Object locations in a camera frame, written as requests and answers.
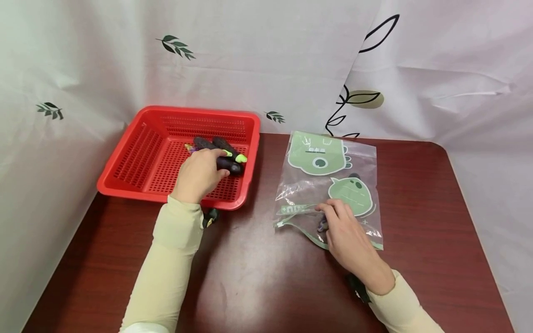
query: brown table top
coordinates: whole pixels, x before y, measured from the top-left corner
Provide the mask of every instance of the brown table top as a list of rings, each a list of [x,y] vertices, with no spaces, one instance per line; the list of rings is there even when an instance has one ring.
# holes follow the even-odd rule
[[[274,230],[288,138],[262,134],[246,205],[204,232],[178,331],[386,332],[329,253]],[[444,331],[512,332],[444,149],[358,142],[377,147],[382,257]],[[24,332],[118,331],[160,207],[97,195]]]

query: hand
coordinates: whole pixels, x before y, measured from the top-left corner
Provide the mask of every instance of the hand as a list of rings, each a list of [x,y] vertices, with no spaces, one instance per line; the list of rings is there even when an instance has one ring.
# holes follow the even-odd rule
[[[216,159],[220,156],[226,156],[222,149],[202,149],[192,153],[181,165],[170,196],[181,202],[199,204],[220,180],[230,174],[225,169],[216,170]]]
[[[315,210],[326,214],[326,237],[333,257],[368,290],[377,295],[388,294],[394,288],[394,274],[377,254],[350,206],[339,199],[329,199]]]

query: arm sleeve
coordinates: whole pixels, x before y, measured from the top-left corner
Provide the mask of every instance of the arm sleeve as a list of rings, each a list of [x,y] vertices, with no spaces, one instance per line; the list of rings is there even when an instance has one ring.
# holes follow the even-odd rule
[[[157,217],[154,240],[133,287],[121,332],[176,330],[192,258],[200,246],[202,220],[200,205],[168,198]],[[151,330],[137,330],[140,325]]]
[[[390,293],[379,296],[367,290],[370,308],[390,333],[443,333],[439,325],[420,306],[414,291],[398,271]]]

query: white backdrop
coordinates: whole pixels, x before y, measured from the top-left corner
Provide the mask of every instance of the white backdrop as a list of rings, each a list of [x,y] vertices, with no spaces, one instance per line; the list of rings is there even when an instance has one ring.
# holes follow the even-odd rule
[[[254,110],[265,120],[277,112],[263,131],[320,131],[309,115],[335,103],[378,8],[350,0],[3,2],[0,332],[23,327],[138,110]]]
[[[4,3],[0,331],[23,327],[149,104],[252,110],[263,132],[443,145],[513,325],[528,331],[528,1]]]
[[[335,116],[346,118],[328,129],[447,150],[513,327],[529,332],[533,7],[527,0],[383,0],[374,25],[397,14],[386,41],[361,53],[346,81],[350,92],[380,92],[381,106],[346,104]]]

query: left hand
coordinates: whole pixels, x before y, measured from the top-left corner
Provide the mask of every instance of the left hand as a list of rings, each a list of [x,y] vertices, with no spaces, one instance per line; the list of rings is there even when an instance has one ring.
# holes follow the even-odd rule
[[[216,159],[221,156],[226,156],[222,149],[202,149],[192,153],[181,165],[170,196],[181,202],[199,204],[220,180],[230,174],[225,169],[216,170]]]

